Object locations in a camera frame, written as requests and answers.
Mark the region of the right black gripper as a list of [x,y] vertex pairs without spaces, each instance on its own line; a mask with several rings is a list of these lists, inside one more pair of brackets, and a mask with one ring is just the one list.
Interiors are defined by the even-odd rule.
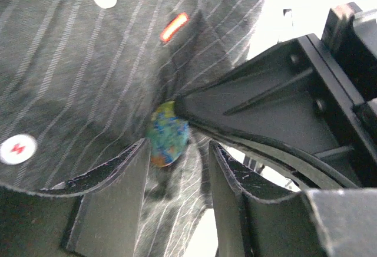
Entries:
[[376,11],[343,4],[321,37],[306,37],[315,79],[306,92],[307,186],[376,185]]

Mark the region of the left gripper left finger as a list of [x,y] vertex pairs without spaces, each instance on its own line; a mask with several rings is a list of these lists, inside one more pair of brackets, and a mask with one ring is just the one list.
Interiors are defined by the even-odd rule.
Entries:
[[150,162],[141,139],[52,189],[1,185],[2,256],[133,256]]

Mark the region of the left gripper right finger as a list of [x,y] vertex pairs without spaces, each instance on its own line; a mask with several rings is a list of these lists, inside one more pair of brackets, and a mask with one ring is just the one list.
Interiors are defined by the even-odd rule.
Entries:
[[216,142],[209,173],[220,256],[375,256],[375,189],[291,192]]

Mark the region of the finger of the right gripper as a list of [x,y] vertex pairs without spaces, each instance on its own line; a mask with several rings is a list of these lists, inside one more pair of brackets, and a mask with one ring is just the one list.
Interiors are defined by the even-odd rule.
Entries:
[[218,141],[267,165],[302,188],[307,186],[307,151],[316,140],[306,134],[306,92],[315,70],[306,55],[306,37],[274,45],[252,60],[176,99],[176,113]]

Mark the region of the black pinstriped shirt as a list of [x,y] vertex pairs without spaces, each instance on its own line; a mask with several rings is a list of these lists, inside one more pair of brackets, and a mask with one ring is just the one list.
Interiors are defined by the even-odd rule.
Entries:
[[[145,138],[163,102],[243,63],[265,0],[1,0],[1,185],[36,192]],[[183,256],[210,139],[149,163],[133,256]]]

